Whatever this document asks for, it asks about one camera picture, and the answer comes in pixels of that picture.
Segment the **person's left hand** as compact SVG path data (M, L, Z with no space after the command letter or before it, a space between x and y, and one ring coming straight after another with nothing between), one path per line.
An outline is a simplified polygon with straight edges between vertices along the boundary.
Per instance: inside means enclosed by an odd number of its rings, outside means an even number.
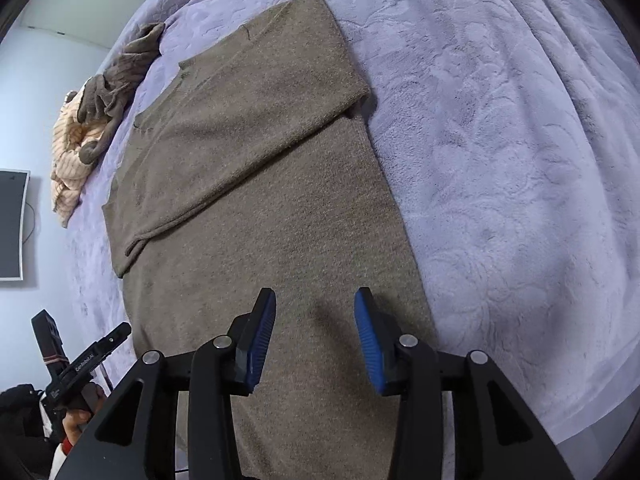
M93 396L93 408L90 412L78 410L78 408L68 408L63 419L63 428L65 430L66 439L74 446L82 436L82 428L84 428L93 416L103 408L106 400L104 390L98 384L90 382L87 390Z

